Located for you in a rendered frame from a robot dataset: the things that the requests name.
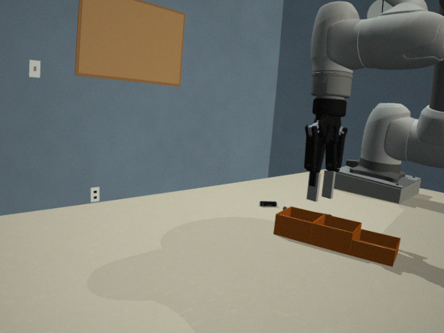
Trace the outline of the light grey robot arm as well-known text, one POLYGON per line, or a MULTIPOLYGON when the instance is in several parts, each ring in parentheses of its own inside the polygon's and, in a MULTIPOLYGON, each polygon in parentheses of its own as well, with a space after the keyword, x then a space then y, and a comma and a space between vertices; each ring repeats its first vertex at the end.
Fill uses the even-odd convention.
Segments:
POLYGON ((425 0, 385 0, 393 8, 359 19, 345 1, 322 6, 311 38, 311 95, 350 98, 353 70, 402 70, 433 66, 429 105, 419 119, 399 103, 379 103, 364 130, 360 160, 350 173, 398 182, 402 161, 444 169, 444 0, 438 13, 425 0), (412 3, 413 2, 413 3, 412 3))

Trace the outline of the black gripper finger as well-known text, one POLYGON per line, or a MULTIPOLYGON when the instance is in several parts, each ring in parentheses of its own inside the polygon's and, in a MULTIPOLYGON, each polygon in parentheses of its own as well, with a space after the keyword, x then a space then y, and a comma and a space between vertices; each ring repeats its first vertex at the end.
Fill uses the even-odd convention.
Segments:
POLYGON ((332 124, 327 125, 325 139, 318 137, 318 120, 316 123, 305 126, 306 147, 305 147, 305 165, 304 168, 309 171, 309 182, 307 189, 307 199, 318 202, 318 194, 321 181, 321 167, 325 154, 326 145, 329 143, 330 135, 333 129, 332 124))
POLYGON ((348 129, 334 125, 334 139, 330 139, 325 148, 325 170, 322 197, 332 199, 336 172, 339 172, 343 159, 345 136, 348 129))

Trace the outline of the brown rack of bins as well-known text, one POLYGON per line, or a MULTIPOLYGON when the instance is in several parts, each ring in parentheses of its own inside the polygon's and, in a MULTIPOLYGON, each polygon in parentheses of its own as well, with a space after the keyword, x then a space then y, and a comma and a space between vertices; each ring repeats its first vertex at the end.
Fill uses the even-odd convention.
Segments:
POLYGON ((289 207, 275 215, 273 234, 393 267, 401 238, 363 230, 361 224, 289 207))

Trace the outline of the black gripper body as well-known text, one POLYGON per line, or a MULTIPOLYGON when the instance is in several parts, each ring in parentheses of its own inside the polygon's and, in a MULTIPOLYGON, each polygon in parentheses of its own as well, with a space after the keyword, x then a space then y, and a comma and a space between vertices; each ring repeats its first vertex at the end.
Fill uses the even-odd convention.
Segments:
POLYGON ((341 127, 341 117, 345 116, 346 105, 346 101, 339 99, 314 99, 312 112, 316 115, 314 123, 318 120, 319 139, 325 139, 328 124, 333 125, 330 139, 334 139, 334 125, 341 127))

